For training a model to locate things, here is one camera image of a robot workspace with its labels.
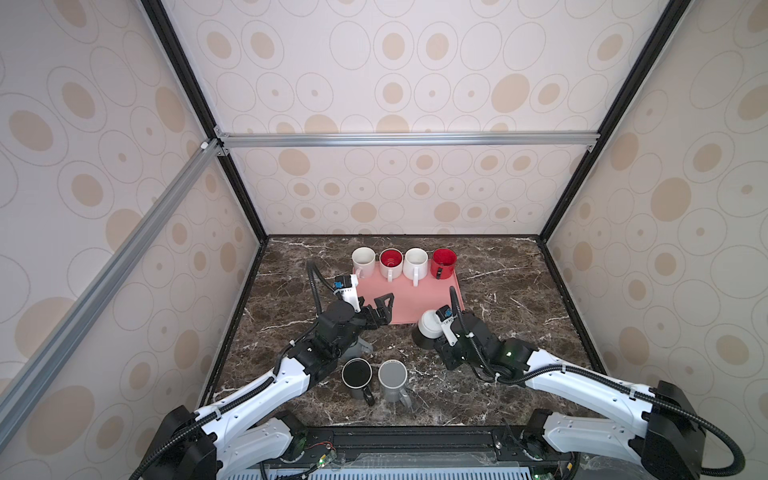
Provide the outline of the pink rectangular tray mat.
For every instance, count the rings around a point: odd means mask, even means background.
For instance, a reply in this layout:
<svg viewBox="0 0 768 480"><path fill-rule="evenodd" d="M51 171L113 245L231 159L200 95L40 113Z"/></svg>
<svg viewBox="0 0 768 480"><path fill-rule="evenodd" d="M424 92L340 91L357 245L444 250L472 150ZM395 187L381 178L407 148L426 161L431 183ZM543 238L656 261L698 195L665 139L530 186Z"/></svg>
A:
<svg viewBox="0 0 768 480"><path fill-rule="evenodd" d="M392 282L382 276L378 269L370 278L359 281L358 296L365 299L365 305L375 305L374 299L389 293L394 295L391 325L417 323L427 310L437 310L450 304L449 288L454 287L464 307L462 293L455 276L448 280L437 280L431 275L419 281L414 287L411 280L404 275Z"/></svg>

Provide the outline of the grey mug row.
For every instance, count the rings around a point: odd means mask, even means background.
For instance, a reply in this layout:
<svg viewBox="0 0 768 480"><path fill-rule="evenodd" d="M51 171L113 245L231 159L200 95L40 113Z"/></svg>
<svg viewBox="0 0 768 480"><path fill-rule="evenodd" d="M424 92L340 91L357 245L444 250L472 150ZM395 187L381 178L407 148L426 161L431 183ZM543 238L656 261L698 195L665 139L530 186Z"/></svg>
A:
<svg viewBox="0 0 768 480"><path fill-rule="evenodd" d="M373 354L373 346L364 340L363 338L358 338L343 354L342 361L348 362L349 360L355 359L355 358L363 358L366 356L371 356Z"/></svg>
<svg viewBox="0 0 768 480"><path fill-rule="evenodd" d="M398 360L387 360L378 369L378 381L382 399L388 403L401 403L406 408L412 407L412 400L407 393L408 371Z"/></svg>

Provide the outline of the white mug black handle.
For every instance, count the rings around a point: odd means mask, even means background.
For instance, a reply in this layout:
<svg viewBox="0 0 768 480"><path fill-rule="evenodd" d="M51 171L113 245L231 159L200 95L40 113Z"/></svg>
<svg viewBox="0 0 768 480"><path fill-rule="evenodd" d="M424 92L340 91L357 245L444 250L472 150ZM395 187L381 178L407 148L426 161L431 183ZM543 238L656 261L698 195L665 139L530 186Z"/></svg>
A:
<svg viewBox="0 0 768 480"><path fill-rule="evenodd" d="M432 349L435 342L444 335L441 320L436 310L425 311L411 330L411 338L421 349Z"/></svg>

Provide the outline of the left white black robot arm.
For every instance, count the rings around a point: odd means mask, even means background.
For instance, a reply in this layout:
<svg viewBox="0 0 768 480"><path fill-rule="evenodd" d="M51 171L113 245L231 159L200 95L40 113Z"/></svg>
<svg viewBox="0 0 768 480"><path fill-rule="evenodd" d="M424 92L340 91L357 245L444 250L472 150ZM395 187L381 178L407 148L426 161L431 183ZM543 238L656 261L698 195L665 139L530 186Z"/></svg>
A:
<svg viewBox="0 0 768 480"><path fill-rule="evenodd" d="M337 298L261 377L193 412L181 405L168 413L130 477L226 478L235 471L236 444L251 441L246 431L328 377L362 332L389 325L393 305L392 293L375 298L373 305L362 297L352 303Z"/></svg>

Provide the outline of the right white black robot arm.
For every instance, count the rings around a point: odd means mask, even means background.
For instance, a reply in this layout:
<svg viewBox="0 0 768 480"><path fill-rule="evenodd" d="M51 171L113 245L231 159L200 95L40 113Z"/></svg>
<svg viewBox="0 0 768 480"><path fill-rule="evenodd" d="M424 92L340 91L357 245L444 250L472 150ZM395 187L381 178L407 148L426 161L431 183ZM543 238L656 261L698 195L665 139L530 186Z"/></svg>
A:
<svg viewBox="0 0 768 480"><path fill-rule="evenodd" d="M484 382L547 392L598 413L593 419L536 410L518 440L532 459L588 453L640 465L656 479L730 477L746 466L738 444L697 415L672 383L651 387L581 368L524 340L500 339L450 306L426 311L412 338L449 370L467 365Z"/></svg>

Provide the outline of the grey mug back row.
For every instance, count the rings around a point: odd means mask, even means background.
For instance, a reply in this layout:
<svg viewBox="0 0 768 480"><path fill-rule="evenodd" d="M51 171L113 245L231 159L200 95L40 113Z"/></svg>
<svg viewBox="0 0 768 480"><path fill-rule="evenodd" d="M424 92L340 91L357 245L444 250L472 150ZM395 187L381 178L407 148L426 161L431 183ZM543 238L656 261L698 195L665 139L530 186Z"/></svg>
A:
<svg viewBox="0 0 768 480"><path fill-rule="evenodd" d="M355 359L355 358L363 358L366 356L371 356L373 354L373 346L364 340L363 338L358 338L343 354L342 361L348 362L349 360Z"/></svg>

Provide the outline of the cream mug red inside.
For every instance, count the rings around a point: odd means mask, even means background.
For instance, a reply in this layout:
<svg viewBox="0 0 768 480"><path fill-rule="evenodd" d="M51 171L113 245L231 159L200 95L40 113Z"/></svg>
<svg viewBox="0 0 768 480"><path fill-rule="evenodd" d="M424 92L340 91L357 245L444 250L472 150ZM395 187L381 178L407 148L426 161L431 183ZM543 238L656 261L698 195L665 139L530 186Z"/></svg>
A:
<svg viewBox="0 0 768 480"><path fill-rule="evenodd" d="M388 248L379 255L380 274L388 281L393 282L402 275L404 257L403 253L395 248Z"/></svg>

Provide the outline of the white ribbed-bottom mug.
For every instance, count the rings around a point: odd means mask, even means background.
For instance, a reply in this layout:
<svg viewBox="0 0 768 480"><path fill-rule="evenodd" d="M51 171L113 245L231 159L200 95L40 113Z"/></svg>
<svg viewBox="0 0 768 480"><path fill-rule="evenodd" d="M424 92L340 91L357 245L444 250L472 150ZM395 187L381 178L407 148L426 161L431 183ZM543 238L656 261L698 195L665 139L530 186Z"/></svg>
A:
<svg viewBox="0 0 768 480"><path fill-rule="evenodd" d="M403 275L414 287L429 273L429 255L421 248L411 248L404 255Z"/></svg>

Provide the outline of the pale pink mug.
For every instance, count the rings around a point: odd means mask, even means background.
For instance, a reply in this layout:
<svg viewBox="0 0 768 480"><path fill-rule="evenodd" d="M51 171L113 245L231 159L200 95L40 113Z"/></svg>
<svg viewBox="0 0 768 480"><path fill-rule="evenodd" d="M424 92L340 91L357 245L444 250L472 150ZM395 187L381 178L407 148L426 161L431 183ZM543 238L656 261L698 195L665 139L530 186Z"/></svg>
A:
<svg viewBox="0 0 768 480"><path fill-rule="evenodd" d="M371 278L376 271L376 253L369 247L359 247L352 253L353 273L359 280Z"/></svg>

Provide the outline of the grey mug front row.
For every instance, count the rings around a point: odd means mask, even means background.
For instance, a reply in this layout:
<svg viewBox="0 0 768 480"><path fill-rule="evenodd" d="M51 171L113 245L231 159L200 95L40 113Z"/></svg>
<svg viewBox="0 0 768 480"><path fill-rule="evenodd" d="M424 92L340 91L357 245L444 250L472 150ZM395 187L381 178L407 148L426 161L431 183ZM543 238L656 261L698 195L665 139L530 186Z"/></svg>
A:
<svg viewBox="0 0 768 480"><path fill-rule="evenodd" d="M412 400L407 393L408 371L398 360L387 360L378 369L378 381L382 399L388 403L401 403L406 408L412 407Z"/></svg>

